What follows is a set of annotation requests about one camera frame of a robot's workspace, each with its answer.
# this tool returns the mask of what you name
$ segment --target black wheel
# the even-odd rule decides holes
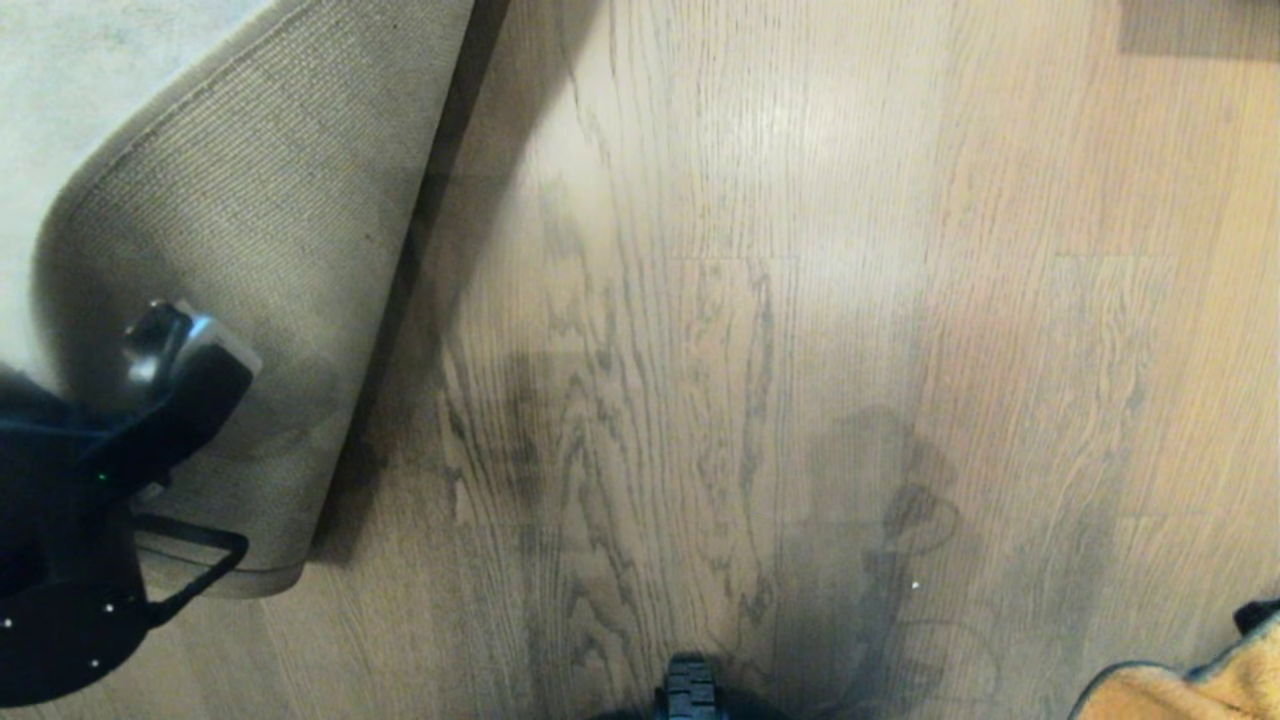
[[[716,687],[710,664],[698,655],[677,655],[655,692],[655,720],[728,720],[723,691]]]

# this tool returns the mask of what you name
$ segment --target wooden floor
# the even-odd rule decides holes
[[[6,717],[1061,717],[1280,593],[1280,4],[503,5],[302,583]]]

